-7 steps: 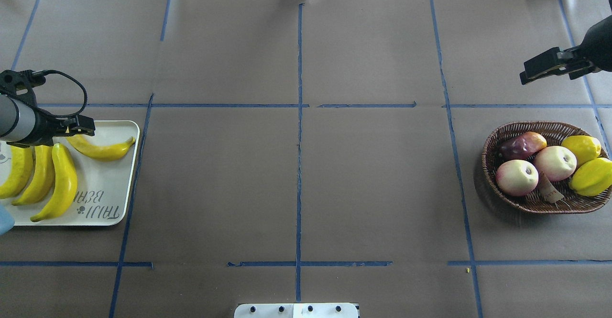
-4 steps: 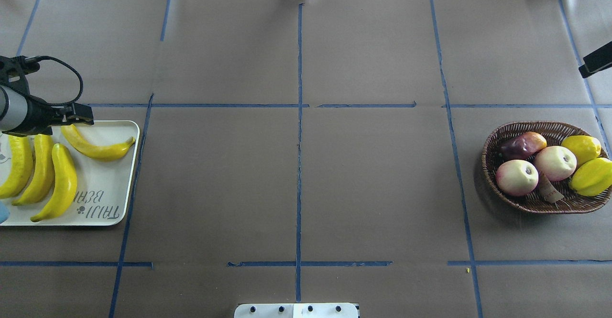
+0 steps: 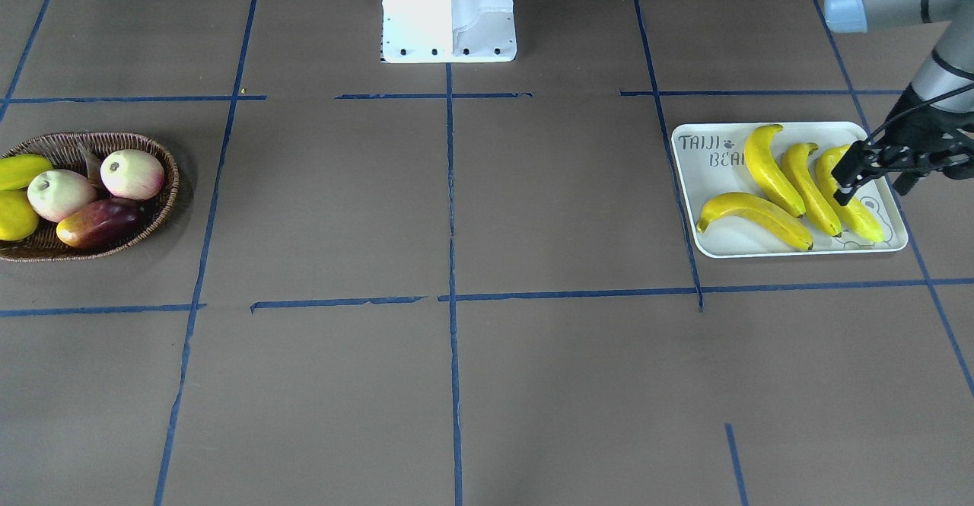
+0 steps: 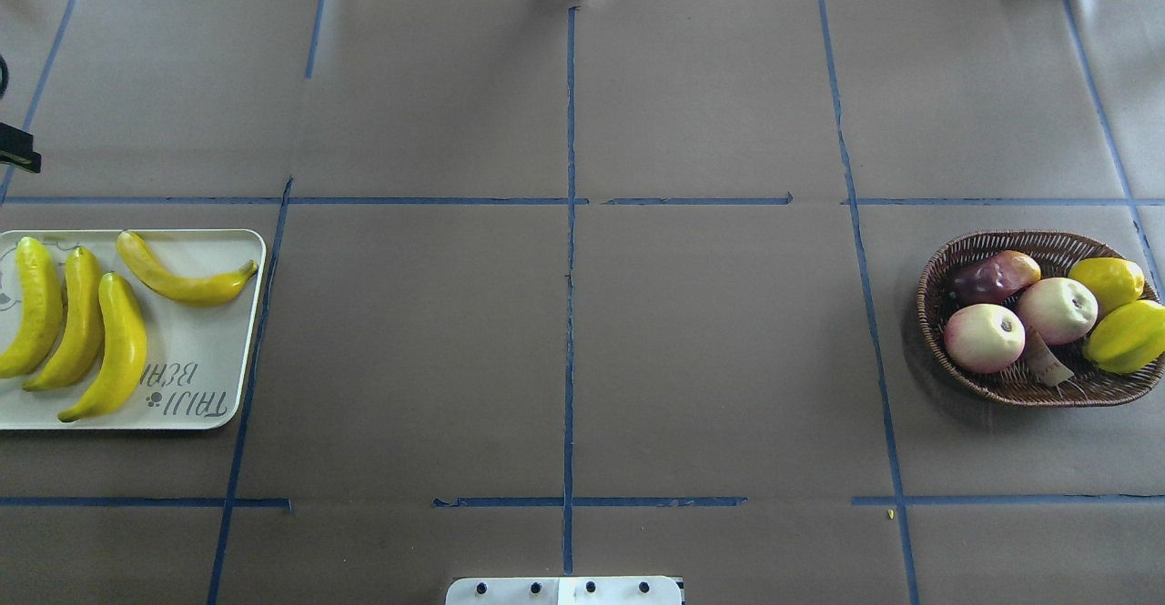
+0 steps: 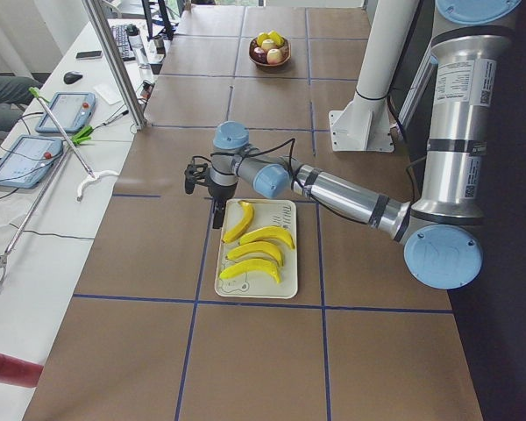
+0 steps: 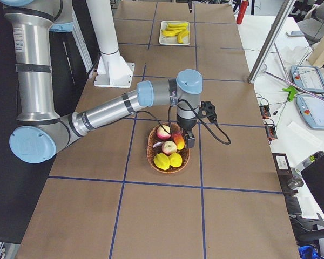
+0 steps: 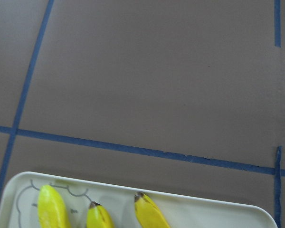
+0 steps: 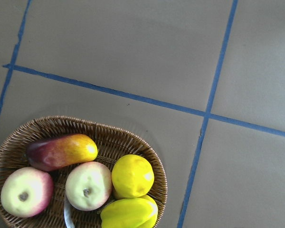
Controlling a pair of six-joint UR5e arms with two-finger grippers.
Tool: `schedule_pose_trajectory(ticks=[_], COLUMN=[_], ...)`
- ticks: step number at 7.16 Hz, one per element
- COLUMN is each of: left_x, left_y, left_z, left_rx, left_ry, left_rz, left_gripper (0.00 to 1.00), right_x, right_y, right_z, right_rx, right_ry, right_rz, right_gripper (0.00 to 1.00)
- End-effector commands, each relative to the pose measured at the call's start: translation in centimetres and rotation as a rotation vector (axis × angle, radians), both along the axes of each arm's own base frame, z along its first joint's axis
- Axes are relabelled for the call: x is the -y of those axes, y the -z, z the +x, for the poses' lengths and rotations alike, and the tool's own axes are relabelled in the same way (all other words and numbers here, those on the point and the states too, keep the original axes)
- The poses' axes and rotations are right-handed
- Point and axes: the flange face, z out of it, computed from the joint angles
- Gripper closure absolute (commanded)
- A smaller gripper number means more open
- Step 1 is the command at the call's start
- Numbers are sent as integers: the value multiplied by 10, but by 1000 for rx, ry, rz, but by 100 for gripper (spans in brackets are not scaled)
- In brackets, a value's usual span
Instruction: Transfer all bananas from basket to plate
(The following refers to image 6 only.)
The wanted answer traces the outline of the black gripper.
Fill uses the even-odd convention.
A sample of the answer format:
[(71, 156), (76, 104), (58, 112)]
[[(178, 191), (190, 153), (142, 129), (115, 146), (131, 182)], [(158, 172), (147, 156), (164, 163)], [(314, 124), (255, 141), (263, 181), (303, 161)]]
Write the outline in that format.
[(197, 118), (186, 119), (181, 116), (177, 116), (177, 124), (185, 134), (185, 142), (187, 148), (193, 148), (195, 146), (195, 136), (192, 133), (193, 127), (197, 124)]

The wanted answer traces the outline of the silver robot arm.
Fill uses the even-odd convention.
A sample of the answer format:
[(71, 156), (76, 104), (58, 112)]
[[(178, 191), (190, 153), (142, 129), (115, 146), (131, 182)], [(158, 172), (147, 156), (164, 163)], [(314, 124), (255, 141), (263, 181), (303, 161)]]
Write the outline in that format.
[(71, 86), (70, 69), (57, 66), (50, 55), (50, 32), (73, 28), (71, 1), (3, 1), (4, 17), (12, 24), (20, 95), (18, 127), (9, 138), (13, 154), (27, 163), (41, 163), (100, 127), (139, 110), (170, 105), (187, 148), (194, 147), (193, 127), (199, 119), (202, 75), (183, 70), (174, 79), (142, 81), (131, 92), (84, 112), (72, 112), (80, 88)]

